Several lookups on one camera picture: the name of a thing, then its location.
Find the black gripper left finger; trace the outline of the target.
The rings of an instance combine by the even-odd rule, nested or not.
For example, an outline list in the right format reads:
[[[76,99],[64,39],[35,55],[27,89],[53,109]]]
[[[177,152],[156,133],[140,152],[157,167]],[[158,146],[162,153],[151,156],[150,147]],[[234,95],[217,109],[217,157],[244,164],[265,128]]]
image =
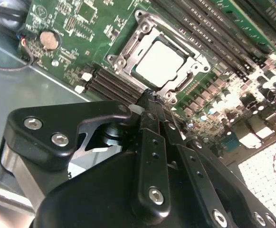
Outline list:
[[[150,91],[131,107],[109,100],[16,109],[5,125],[0,173],[18,183],[37,213],[56,187],[114,155],[132,152],[133,214],[163,220],[171,197],[161,126]]]

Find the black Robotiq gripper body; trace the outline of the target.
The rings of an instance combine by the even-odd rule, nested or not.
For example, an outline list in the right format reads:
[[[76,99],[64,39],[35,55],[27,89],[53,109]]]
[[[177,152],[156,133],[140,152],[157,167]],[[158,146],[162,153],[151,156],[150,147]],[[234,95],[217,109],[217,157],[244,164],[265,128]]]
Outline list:
[[[56,187],[41,203],[37,228],[144,228],[131,208],[136,156],[114,155]],[[169,168],[171,211],[161,228],[205,228],[184,175]]]

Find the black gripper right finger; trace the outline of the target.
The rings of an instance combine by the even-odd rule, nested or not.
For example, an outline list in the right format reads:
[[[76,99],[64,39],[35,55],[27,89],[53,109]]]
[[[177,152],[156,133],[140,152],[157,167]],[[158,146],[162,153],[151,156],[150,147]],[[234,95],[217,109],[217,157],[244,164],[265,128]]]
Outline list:
[[[276,228],[276,217],[248,187],[199,140],[185,142],[166,117],[163,99],[152,93],[156,115],[172,161],[189,179],[200,228]]]

